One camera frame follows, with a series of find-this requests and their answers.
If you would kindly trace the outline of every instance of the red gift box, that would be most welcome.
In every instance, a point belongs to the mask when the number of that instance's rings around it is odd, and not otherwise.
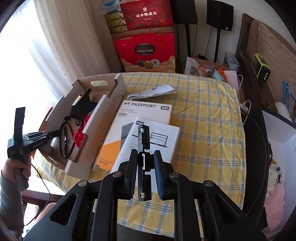
[[[121,5],[129,31],[173,26],[169,0],[141,0]]]
[[[114,43],[127,72],[175,73],[174,33],[140,34]]]

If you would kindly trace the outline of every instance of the cookie image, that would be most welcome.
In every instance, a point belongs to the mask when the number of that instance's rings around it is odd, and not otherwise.
[[[153,67],[159,67],[160,66],[160,62],[156,58],[152,59],[151,62],[153,63]]]
[[[145,61],[144,62],[144,66],[145,66],[145,68],[147,68],[147,69],[152,69],[153,68],[153,63],[151,62],[151,61]]]
[[[141,59],[137,60],[137,65],[138,65],[139,67],[144,67],[144,62],[143,62],[143,60],[141,60]]]

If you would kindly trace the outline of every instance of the oval black label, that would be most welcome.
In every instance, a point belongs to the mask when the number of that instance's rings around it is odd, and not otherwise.
[[[155,52],[155,47],[151,44],[139,44],[135,47],[135,52],[140,55],[150,55]]]

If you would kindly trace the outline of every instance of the green and black radio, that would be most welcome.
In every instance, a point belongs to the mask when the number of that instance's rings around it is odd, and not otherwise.
[[[263,83],[266,83],[268,77],[270,76],[270,67],[264,61],[262,56],[258,53],[254,54],[254,58],[252,61],[252,67],[255,71],[256,77]]]

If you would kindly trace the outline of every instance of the person's arm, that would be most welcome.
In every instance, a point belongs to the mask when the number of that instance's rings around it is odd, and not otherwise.
[[[29,177],[31,175],[31,157],[28,158],[26,164],[15,159],[6,160],[0,177],[0,217],[18,239],[23,233],[24,214],[21,193],[15,179],[15,167],[24,168],[24,176]]]

